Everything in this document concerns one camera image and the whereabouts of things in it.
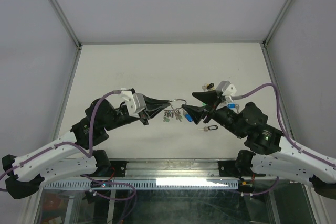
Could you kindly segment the silver keyring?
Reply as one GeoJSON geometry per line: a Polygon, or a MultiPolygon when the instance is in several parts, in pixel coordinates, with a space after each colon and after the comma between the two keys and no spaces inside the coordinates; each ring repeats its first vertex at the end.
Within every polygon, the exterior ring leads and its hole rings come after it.
{"type": "Polygon", "coordinates": [[[187,105],[187,101],[185,99],[173,99],[169,101],[169,105],[172,108],[177,109],[177,108],[181,108],[182,105],[187,105]]]}

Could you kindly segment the blue tag key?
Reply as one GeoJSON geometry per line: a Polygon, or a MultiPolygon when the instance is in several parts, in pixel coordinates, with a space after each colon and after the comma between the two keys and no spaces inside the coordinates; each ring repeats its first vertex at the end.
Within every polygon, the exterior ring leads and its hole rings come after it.
{"type": "Polygon", "coordinates": [[[190,122],[190,123],[193,123],[194,120],[192,119],[192,117],[188,114],[188,113],[185,113],[184,114],[184,117],[190,122]]]}
{"type": "Polygon", "coordinates": [[[239,109],[239,105],[236,103],[228,103],[227,107],[230,109],[237,109],[237,110],[239,109]]]}

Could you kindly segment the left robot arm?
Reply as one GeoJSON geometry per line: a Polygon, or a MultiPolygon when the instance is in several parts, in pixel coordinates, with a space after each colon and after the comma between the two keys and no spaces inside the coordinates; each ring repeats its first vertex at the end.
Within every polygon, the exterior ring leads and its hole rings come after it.
{"type": "Polygon", "coordinates": [[[64,135],[22,156],[2,158],[1,179],[14,199],[22,199],[46,184],[80,175],[104,176],[111,163],[104,150],[94,146],[109,138],[107,132],[136,121],[149,120],[171,105],[169,100],[149,98],[134,89],[113,90],[94,100],[86,116],[64,135]]]}

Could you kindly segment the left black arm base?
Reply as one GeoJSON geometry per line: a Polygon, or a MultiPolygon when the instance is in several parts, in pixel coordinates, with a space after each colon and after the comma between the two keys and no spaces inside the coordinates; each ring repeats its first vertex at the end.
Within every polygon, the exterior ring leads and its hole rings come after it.
{"type": "Polygon", "coordinates": [[[125,177],[128,162],[126,160],[109,160],[98,165],[97,170],[91,174],[91,177],[125,177]]]}

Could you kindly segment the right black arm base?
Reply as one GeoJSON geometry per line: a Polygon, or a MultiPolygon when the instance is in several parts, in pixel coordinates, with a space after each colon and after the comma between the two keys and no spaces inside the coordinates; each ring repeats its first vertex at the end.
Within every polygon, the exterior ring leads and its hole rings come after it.
{"type": "Polygon", "coordinates": [[[255,173],[251,170],[251,161],[238,160],[220,160],[218,163],[218,171],[220,177],[266,177],[266,174],[255,173]]]}

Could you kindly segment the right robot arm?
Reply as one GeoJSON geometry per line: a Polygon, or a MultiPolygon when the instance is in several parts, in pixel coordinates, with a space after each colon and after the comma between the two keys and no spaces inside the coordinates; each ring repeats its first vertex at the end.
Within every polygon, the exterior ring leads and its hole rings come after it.
{"type": "Polygon", "coordinates": [[[314,189],[315,193],[335,199],[335,159],[323,156],[291,139],[283,129],[267,123],[253,102],[236,112],[230,105],[239,96],[219,91],[194,92],[193,97],[204,106],[184,104],[195,124],[210,120],[244,140],[246,149],[239,151],[233,174],[242,179],[251,175],[271,175],[299,182],[314,189]]]}

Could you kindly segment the yellow black tag key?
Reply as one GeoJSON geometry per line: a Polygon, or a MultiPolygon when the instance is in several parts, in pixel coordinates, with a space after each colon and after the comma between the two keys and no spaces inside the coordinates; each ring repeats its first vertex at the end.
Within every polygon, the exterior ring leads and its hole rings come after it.
{"type": "Polygon", "coordinates": [[[202,90],[204,92],[215,90],[215,85],[214,85],[214,83],[206,83],[202,86],[202,90]]]}

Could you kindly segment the aluminium mounting rail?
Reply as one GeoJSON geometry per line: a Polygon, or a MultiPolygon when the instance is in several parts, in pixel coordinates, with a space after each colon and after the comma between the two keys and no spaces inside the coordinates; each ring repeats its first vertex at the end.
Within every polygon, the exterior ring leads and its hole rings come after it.
{"type": "MultiPolygon", "coordinates": [[[[101,161],[98,164],[109,163],[109,160],[101,161]]],[[[220,160],[216,159],[134,159],[126,161],[128,162],[125,174],[126,178],[220,177],[217,163],[220,160]]],[[[266,177],[280,177],[302,184],[305,182],[309,183],[310,178],[313,177],[313,174],[306,169],[276,158],[254,156],[251,164],[253,172],[266,174],[266,177]]],[[[252,177],[238,179],[244,180],[255,177],[253,175],[252,177]]]]}

